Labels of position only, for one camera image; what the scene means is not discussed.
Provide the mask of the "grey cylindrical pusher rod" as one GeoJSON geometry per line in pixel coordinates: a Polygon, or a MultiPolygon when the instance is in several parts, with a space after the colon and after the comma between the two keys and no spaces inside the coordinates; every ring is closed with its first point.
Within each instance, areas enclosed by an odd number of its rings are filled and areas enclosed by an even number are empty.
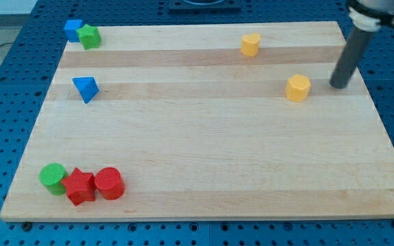
{"type": "Polygon", "coordinates": [[[358,27],[353,28],[330,77],[329,84],[333,88],[347,87],[374,34],[375,32],[364,31],[358,27]]]}

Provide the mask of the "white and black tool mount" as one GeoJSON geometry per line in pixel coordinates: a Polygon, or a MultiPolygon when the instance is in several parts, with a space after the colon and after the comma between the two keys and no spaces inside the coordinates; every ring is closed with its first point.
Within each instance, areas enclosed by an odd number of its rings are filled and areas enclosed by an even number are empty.
{"type": "Polygon", "coordinates": [[[345,6],[353,24],[363,31],[394,28],[394,0],[347,0],[345,6]]]}

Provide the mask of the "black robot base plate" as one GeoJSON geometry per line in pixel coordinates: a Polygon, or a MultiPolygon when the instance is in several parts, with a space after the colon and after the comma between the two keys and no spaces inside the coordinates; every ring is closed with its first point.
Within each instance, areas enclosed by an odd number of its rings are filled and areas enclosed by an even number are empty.
{"type": "Polygon", "coordinates": [[[211,10],[240,10],[242,0],[169,0],[170,12],[181,11],[211,11],[211,10]]]}

